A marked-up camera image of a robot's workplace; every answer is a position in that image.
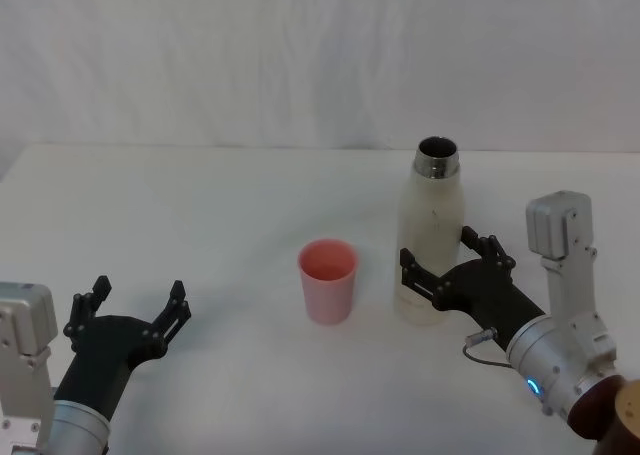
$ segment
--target white fabric backdrop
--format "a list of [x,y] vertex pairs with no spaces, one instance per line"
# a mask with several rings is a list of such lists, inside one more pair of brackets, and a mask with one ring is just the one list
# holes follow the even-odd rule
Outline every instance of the white fabric backdrop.
[[28,141],[640,150],[640,0],[0,0]]

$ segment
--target blue led light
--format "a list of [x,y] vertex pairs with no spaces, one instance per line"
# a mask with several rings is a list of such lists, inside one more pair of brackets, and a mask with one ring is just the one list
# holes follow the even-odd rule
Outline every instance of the blue led light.
[[529,388],[533,393],[535,393],[536,395],[540,395],[540,387],[538,387],[538,384],[536,382],[528,378],[527,385],[529,385]]

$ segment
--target wire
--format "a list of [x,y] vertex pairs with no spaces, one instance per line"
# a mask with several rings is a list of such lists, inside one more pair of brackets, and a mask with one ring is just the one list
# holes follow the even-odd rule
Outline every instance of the wire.
[[467,347],[466,345],[462,347],[462,354],[472,362],[481,363],[482,365],[490,365],[492,367],[502,367],[502,368],[513,368],[509,363],[492,362],[491,360],[482,360],[481,358],[476,358],[469,353],[469,347]]

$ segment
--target brown object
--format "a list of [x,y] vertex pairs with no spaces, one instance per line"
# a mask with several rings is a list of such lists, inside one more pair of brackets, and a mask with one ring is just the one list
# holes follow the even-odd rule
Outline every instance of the brown object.
[[616,417],[616,394],[625,383],[622,376],[614,375],[594,385],[569,412],[567,423],[572,430],[587,440],[601,440]]
[[594,455],[640,454],[640,381],[627,384],[615,400],[615,419]]

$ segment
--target white tabletop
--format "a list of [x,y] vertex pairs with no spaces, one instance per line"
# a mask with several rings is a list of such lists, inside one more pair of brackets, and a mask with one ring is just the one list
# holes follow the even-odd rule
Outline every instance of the white tabletop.
[[[395,204],[412,154],[32,146],[0,183],[0,279],[54,293],[58,325],[100,274],[100,312],[152,320],[174,279],[193,318],[133,375],[111,453],[587,454],[510,370],[460,353],[466,315],[412,327],[391,307]],[[524,208],[558,189],[593,199],[598,309],[622,373],[640,377],[640,155],[463,153],[467,223],[496,233],[518,286],[548,307]],[[309,321],[296,254],[316,237],[362,258],[351,317]],[[52,344],[52,381],[72,358]],[[478,353],[500,358],[495,347]]]

